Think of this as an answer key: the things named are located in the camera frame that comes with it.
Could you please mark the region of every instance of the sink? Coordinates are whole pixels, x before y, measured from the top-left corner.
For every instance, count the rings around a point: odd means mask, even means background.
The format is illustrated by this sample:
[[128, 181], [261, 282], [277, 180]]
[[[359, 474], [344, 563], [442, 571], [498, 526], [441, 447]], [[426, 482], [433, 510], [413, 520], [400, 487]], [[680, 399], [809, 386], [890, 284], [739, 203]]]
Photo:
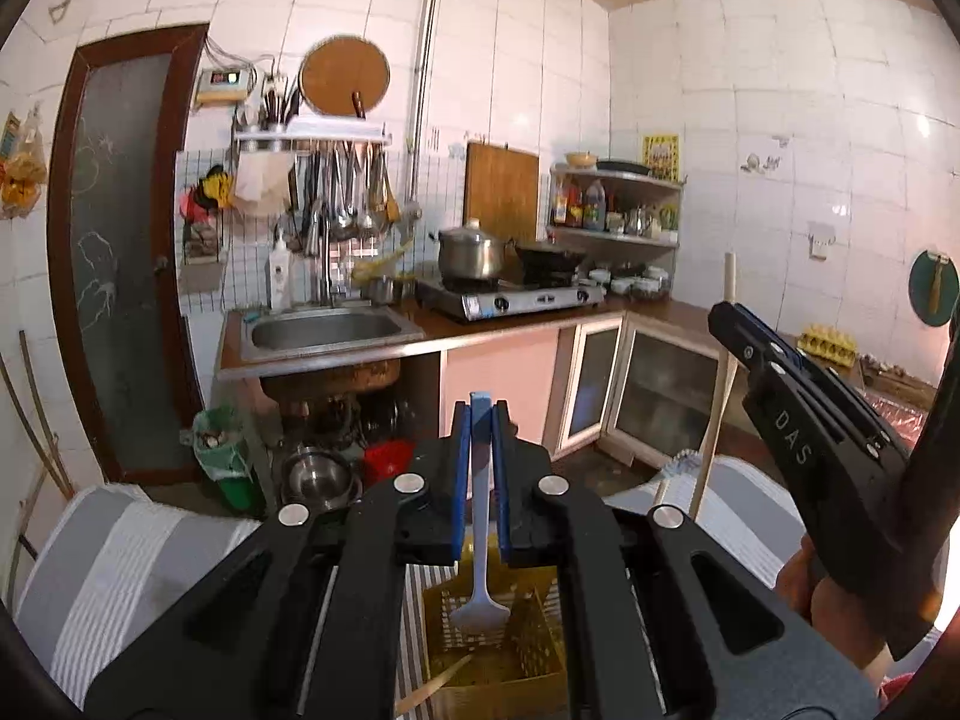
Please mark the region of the sink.
[[349, 352], [419, 341], [424, 332], [388, 308], [294, 309], [244, 322], [241, 357], [247, 362]]

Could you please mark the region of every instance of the yellow poster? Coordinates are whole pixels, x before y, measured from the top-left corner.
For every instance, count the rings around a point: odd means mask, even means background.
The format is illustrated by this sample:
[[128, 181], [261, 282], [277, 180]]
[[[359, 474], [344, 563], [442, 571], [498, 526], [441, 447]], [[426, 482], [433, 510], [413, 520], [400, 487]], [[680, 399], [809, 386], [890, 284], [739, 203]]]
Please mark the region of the yellow poster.
[[680, 136], [644, 135], [640, 162], [655, 178], [680, 182]]

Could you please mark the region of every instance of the gas stove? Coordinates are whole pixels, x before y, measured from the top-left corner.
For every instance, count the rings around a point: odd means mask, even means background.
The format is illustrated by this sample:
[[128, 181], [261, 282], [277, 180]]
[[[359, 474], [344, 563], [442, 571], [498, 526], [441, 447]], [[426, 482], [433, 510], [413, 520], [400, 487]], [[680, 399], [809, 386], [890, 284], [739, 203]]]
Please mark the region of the gas stove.
[[594, 284], [544, 286], [507, 281], [416, 281], [416, 301], [426, 308], [448, 314], [460, 322], [536, 314], [563, 308], [602, 303], [604, 290]]

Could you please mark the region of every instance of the silver screw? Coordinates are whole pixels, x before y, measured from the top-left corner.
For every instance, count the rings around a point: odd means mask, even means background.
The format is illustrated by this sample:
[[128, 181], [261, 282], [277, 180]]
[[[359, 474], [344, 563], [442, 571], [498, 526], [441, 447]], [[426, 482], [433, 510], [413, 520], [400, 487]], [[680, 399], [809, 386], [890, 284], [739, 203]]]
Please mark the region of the silver screw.
[[418, 473], [402, 473], [394, 480], [394, 489], [398, 493], [419, 493], [424, 489], [424, 477]]
[[288, 503], [277, 514], [280, 524], [287, 526], [302, 525], [306, 522], [307, 517], [310, 517], [310, 509], [307, 509], [301, 503]]
[[654, 509], [654, 522], [661, 528], [679, 528], [683, 525], [683, 512], [676, 506], [658, 506]]
[[541, 493], [544, 495], [563, 495], [570, 489], [570, 483], [563, 476], [541, 477], [536, 486], [541, 489]]

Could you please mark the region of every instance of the trash can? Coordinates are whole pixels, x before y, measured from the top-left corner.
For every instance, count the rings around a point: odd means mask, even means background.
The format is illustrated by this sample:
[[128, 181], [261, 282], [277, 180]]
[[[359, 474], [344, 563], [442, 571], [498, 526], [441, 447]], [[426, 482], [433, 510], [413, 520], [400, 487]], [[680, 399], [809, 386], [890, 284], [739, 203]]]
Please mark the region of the trash can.
[[248, 512], [262, 496], [253, 479], [243, 422], [232, 406], [219, 406], [193, 418], [193, 454], [234, 509]]

